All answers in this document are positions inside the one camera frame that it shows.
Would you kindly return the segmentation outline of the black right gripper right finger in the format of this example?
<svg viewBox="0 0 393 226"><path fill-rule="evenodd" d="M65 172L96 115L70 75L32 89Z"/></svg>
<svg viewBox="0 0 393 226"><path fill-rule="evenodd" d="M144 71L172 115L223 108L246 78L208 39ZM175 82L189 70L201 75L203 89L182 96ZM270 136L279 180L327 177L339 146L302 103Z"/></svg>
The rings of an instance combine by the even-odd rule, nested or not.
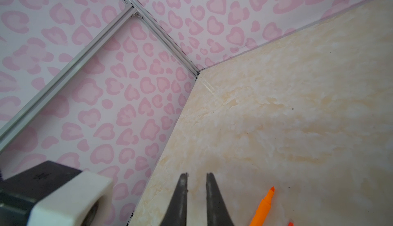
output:
<svg viewBox="0 0 393 226"><path fill-rule="evenodd" d="M206 175L208 226L234 226L213 173Z"/></svg>

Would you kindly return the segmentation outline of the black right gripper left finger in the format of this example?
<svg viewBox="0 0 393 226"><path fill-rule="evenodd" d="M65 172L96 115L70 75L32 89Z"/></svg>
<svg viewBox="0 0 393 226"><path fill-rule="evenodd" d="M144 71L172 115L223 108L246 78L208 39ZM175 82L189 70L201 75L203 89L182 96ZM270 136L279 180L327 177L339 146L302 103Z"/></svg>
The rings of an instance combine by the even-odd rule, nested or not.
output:
<svg viewBox="0 0 393 226"><path fill-rule="evenodd" d="M182 173L178 179L173 196L160 226L186 226L188 173Z"/></svg>

